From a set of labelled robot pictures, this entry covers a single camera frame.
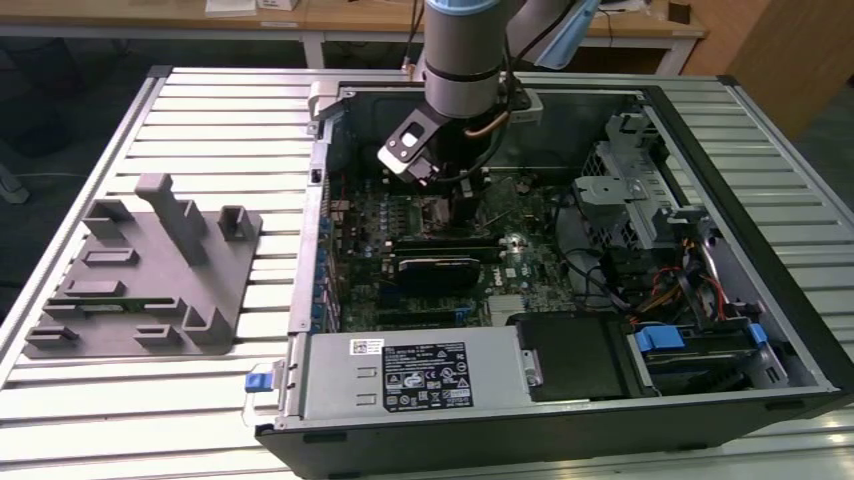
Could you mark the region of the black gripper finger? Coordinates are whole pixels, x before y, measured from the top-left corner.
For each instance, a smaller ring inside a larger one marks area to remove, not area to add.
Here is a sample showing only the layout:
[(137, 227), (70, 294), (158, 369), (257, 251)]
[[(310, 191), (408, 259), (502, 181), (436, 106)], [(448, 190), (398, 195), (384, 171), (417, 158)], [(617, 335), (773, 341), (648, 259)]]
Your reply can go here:
[(470, 176), (461, 180), (452, 189), (450, 225), (456, 228), (469, 227), (478, 213), (484, 198), (484, 178), (480, 171), (470, 171)]

